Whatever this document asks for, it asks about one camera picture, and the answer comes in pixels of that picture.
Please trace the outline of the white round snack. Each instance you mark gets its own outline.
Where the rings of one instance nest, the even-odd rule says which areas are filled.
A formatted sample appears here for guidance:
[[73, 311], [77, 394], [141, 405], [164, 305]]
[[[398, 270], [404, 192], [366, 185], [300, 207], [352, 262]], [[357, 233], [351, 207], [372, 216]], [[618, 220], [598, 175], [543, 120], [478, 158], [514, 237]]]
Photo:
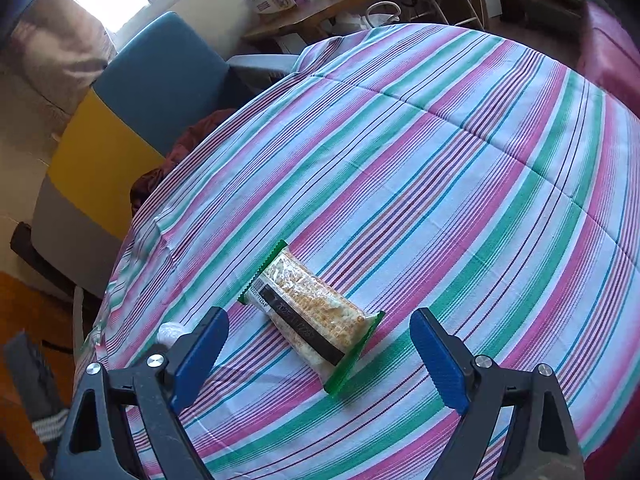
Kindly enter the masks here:
[[190, 333], [191, 331], [180, 323], [166, 322], [158, 328], [156, 342], [164, 348], [170, 349], [180, 337]]

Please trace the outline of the green cracker snack packet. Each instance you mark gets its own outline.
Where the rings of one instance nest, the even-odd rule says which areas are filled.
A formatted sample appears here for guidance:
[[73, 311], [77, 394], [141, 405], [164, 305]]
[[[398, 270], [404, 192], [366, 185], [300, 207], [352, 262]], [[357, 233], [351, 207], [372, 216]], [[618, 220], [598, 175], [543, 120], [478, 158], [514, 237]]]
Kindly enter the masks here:
[[330, 396], [339, 393], [385, 313], [367, 314], [279, 240], [238, 298], [265, 313]]

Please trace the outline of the maroon cloth on chair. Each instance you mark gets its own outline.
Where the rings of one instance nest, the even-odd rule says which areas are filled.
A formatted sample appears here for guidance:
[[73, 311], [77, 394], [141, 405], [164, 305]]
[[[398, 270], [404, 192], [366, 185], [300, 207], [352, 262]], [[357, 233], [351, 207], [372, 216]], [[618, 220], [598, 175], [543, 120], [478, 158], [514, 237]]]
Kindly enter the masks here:
[[186, 156], [190, 155], [204, 139], [235, 112], [235, 108], [214, 110], [212, 114], [209, 114], [196, 124], [186, 128], [166, 155], [163, 163], [142, 174], [130, 188], [129, 199], [131, 214], [134, 216], [152, 192], [160, 185], [160, 182], [162, 182]]

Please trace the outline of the striped pink green tablecloth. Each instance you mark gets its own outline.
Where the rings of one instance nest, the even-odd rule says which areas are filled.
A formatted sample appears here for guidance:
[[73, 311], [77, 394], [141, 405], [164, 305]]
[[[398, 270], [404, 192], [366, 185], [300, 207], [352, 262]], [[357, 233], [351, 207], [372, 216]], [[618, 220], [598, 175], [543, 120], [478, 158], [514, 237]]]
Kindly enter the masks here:
[[[279, 242], [383, 321], [337, 396], [242, 289]], [[82, 358], [228, 312], [182, 422], [218, 479], [422, 479], [457, 423], [414, 350], [430, 309], [498, 364], [558, 376], [588, 470], [639, 427], [639, 121], [533, 49], [398, 25], [307, 48], [132, 220]]]

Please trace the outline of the grey yellow blue chair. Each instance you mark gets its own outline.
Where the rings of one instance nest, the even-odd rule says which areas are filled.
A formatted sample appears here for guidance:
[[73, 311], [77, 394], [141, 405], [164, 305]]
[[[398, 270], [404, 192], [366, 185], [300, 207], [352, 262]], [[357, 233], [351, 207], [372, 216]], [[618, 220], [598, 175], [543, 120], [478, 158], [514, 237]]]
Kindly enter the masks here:
[[181, 133], [291, 73], [292, 54], [224, 60], [178, 14], [129, 41], [70, 118], [12, 250], [66, 296], [100, 298], [132, 218], [129, 193]]

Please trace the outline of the red bed cover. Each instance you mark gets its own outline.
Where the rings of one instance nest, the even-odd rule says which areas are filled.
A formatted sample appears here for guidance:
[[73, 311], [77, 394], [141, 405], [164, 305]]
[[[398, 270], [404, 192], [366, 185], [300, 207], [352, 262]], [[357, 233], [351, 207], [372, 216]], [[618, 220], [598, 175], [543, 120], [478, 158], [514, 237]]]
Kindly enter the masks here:
[[639, 50], [617, 18], [584, 1], [577, 71], [639, 116]]

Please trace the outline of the pink patterned curtain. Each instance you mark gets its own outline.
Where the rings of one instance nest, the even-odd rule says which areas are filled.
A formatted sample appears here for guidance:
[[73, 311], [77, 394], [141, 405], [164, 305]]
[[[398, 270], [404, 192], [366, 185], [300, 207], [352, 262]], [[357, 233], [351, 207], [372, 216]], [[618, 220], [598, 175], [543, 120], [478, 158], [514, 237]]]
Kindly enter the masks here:
[[76, 0], [34, 0], [2, 55], [45, 101], [72, 116], [116, 49], [103, 24]]

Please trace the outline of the wooden side desk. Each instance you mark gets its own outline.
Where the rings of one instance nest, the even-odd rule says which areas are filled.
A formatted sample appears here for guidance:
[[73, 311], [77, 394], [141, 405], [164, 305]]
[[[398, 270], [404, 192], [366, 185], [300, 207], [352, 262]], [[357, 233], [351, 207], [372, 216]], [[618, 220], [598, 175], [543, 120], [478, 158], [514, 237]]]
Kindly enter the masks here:
[[375, 1], [378, 0], [305, 0], [279, 14], [264, 15], [259, 25], [246, 32], [242, 39], [249, 44], [258, 44], [270, 38], [299, 34], [305, 41], [316, 42], [326, 38], [320, 27], [323, 21]]

